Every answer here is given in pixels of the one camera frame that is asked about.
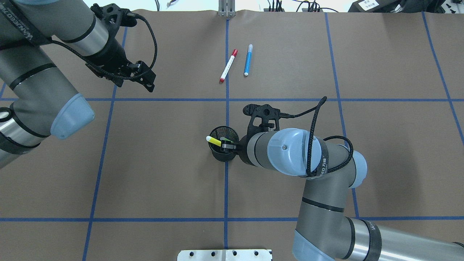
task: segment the grid line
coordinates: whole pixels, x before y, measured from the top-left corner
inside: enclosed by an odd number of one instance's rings
[[[3,96],[3,92],[5,91],[6,83],[3,83],[1,90],[0,90],[0,98]]]
[[[229,19],[226,20],[226,66],[229,56]],[[229,126],[229,75],[226,75],[226,126]],[[224,249],[228,249],[229,217],[229,163],[224,164]]]
[[[340,96],[340,89],[339,89],[339,86],[338,86],[338,77],[337,77],[337,69],[336,69],[336,66],[335,66],[334,49],[332,47],[332,38],[330,36],[329,18],[328,18],[327,13],[324,13],[324,16],[325,16],[325,24],[326,24],[326,27],[327,27],[327,38],[329,40],[330,59],[332,60],[332,70],[334,72],[335,90],[337,92],[338,111],[340,112],[340,120],[342,122],[343,135],[346,137],[347,132],[346,132],[346,128],[345,128],[345,119],[343,118],[342,99],[341,99],[341,96]],[[351,189],[351,194],[353,195],[354,214],[356,215],[356,217],[359,217],[358,200],[357,200],[357,197],[356,197],[356,189],[355,188]]]
[[[0,98],[0,101],[16,101],[18,98]],[[112,98],[86,98],[87,101],[112,101]],[[318,102],[320,98],[229,98],[229,102]],[[117,102],[167,101],[167,102],[226,102],[226,98],[115,98]],[[328,102],[338,102],[328,98]],[[340,98],[342,102],[464,102],[464,99],[415,99],[415,98]]]
[[[437,64],[437,69],[440,74],[441,82],[443,84],[443,88],[445,89],[446,96],[448,98],[448,102],[450,103],[451,111],[453,113],[454,121],[456,122],[456,126],[459,131],[459,135],[461,136],[461,142],[464,145],[464,135],[461,129],[461,125],[459,124],[458,116],[456,115],[456,111],[454,110],[453,101],[451,100],[451,95],[448,90],[448,86],[446,85],[445,77],[443,76],[443,72],[441,70],[440,63],[438,62],[437,54],[435,53],[435,48],[433,47],[432,37],[430,36],[429,26],[427,24],[427,19],[425,18],[425,12],[422,12],[422,19],[424,20],[425,31],[427,32],[427,38],[429,39],[430,49],[433,54],[433,58],[435,59],[435,63]]]
[[[126,36],[127,36],[127,27],[124,29],[124,36],[122,37],[122,44],[121,44],[122,48],[124,48],[124,45],[126,43]],[[85,237],[85,245],[84,245],[84,253],[82,254],[82,261],[85,261],[87,259],[87,251],[89,249],[90,235],[92,233],[92,225],[93,225],[93,219],[94,219],[94,215],[95,215],[95,207],[97,205],[98,189],[100,187],[100,179],[101,179],[101,176],[102,176],[103,162],[105,160],[106,145],[108,143],[108,136],[110,134],[111,118],[113,116],[113,108],[114,108],[114,104],[115,104],[116,91],[117,91],[117,86],[114,85],[114,87],[113,87],[113,95],[111,97],[110,111],[108,113],[108,121],[107,121],[107,124],[106,124],[105,137],[103,139],[102,155],[101,155],[101,158],[100,158],[100,165],[98,166],[98,174],[97,174],[97,181],[95,183],[95,191],[94,191],[94,195],[93,195],[92,208],[91,208],[91,211],[90,211],[89,226],[87,228],[87,236]]]
[[[407,221],[407,220],[464,220],[464,216],[362,216],[353,217],[371,221]],[[185,217],[185,218],[93,218],[92,222],[224,222],[222,217]],[[296,222],[298,217],[229,217],[228,222]],[[89,222],[90,218],[47,218],[47,217],[4,217],[0,222]]]

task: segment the blue marker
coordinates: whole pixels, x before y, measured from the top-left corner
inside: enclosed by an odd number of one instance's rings
[[[245,71],[243,75],[248,76],[250,74],[250,62],[251,62],[251,52],[253,51],[253,45],[248,46],[248,53],[246,55],[246,62],[245,62]]]

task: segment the black mesh pen holder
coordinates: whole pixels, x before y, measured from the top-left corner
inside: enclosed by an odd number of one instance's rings
[[[231,127],[219,126],[211,131],[209,134],[211,137],[220,140],[222,137],[232,141],[233,143],[238,143],[238,134]],[[223,152],[219,146],[208,143],[209,148],[213,154],[213,157],[222,162],[231,161],[235,157],[235,153],[232,152]]]

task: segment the metal plate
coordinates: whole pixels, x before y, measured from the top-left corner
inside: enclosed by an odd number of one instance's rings
[[[182,250],[177,261],[272,261],[272,250]]]

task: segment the white label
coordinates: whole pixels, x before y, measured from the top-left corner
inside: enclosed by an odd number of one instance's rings
[[[367,11],[374,7],[378,7],[379,3],[377,3],[376,0],[365,0],[365,1],[359,2],[359,6],[361,6],[361,8],[364,9],[364,11]]]

